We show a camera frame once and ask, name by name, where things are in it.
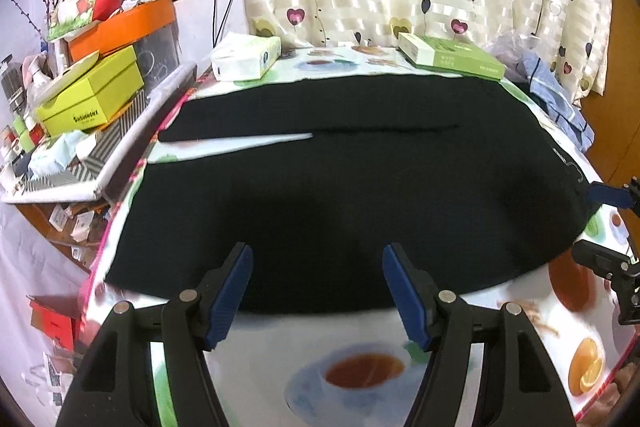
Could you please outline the black pants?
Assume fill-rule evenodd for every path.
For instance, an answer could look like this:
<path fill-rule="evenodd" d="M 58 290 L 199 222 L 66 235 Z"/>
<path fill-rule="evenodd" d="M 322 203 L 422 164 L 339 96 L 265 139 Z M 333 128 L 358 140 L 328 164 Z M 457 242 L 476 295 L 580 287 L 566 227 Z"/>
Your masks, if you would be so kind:
<path fill-rule="evenodd" d="M 186 102 L 160 141 L 266 135 L 273 144 L 146 168 L 107 282 L 171 298 L 245 243 L 246 312 L 383 309 L 390 243 L 466 294 L 562 255 L 597 209 L 528 107 L 480 78 L 270 84 Z"/>

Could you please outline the blue striped clothing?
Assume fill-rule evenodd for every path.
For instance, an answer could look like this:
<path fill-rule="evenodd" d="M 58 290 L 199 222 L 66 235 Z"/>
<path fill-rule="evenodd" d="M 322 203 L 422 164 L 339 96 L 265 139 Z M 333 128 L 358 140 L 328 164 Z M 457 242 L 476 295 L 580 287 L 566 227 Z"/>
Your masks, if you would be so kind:
<path fill-rule="evenodd" d="M 515 72 L 518 74 L 515 84 L 524 89 L 578 150 L 586 153 L 594 142 L 594 132 L 542 58 L 526 50 L 516 63 Z"/>

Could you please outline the red small box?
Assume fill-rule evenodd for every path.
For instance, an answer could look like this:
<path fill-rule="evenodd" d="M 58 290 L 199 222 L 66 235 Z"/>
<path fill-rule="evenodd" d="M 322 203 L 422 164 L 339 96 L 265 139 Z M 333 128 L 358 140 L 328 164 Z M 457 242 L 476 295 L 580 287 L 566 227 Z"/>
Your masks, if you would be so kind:
<path fill-rule="evenodd" d="M 74 296 L 28 296 L 32 309 L 30 325 L 58 347 L 73 352 L 80 311 Z"/>

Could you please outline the white side shelf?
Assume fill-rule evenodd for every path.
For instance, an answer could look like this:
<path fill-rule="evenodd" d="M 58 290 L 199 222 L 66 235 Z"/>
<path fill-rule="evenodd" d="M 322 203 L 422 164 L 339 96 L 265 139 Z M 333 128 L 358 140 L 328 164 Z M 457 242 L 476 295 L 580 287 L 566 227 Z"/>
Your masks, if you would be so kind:
<path fill-rule="evenodd" d="M 111 126 L 91 135 L 92 150 L 85 159 L 60 173 L 28 181 L 13 193 L 2 194 L 2 202 L 93 202 L 101 197 L 111 202 L 195 78 L 195 63 L 179 65 L 150 95 L 139 92 Z"/>

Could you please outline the green flat box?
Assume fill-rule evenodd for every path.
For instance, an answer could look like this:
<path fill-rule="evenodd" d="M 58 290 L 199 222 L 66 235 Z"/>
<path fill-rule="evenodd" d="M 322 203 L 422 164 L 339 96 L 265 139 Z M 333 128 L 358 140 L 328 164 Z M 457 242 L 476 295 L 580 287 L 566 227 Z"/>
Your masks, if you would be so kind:
<path fill-rule="evenodd" d="M 401 32 L 398 49 L 412 65 L 437 72 L 456 72 L 497 81 L 506 72 L 506 66 L 483 49 L 457 40 Z"/>

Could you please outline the striped black white box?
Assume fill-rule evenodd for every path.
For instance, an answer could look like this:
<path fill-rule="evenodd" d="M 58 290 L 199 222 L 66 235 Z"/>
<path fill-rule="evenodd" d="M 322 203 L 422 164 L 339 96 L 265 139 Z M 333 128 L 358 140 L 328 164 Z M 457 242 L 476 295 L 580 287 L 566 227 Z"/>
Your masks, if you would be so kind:
<path fill-rule="evenodd" d="M 39 145 L 30 158 L 22 192 L 95 180 L 148 104 L 148 97 L 140 90 L 108 126 L 64 133 Z"/>

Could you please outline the yellow-green shoe box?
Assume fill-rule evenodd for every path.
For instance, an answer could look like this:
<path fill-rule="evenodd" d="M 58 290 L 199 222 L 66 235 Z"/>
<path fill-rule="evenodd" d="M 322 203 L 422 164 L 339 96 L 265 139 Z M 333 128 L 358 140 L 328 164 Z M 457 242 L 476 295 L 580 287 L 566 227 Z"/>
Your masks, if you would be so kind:
<path fill-rule="evenodd" d="M 107 124 L 141 89 L 133 46 L 96 62 L 85 75 L 36 108 L 47 134 L 58 136 Z"/>

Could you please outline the tissue pack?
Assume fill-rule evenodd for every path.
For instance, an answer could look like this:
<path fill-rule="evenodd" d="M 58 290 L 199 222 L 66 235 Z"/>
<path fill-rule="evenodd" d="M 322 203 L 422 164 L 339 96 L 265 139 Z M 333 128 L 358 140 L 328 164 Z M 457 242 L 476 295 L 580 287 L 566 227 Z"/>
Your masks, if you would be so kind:
<path fill-rule="evenodd" d="M 210 64 L 219 82 L 262 79 L 281 56 L 279 37 L 229 32 L 210 52 Z"/>

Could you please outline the orange box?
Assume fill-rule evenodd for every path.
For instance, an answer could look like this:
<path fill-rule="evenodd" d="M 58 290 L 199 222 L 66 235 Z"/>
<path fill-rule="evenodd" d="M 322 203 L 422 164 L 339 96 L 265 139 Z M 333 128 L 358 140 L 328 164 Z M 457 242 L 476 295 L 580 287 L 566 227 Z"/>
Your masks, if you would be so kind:
<path fill-rule="evenodd" d="M 176 20 L 172 0 L 144 2 L 118 13 L 79 35 L 68 45 L 70 58 L 78 62 L 98 52 L 101 56 L 131 46 L 152 35 L 153 32 L 171 25 Z"/>

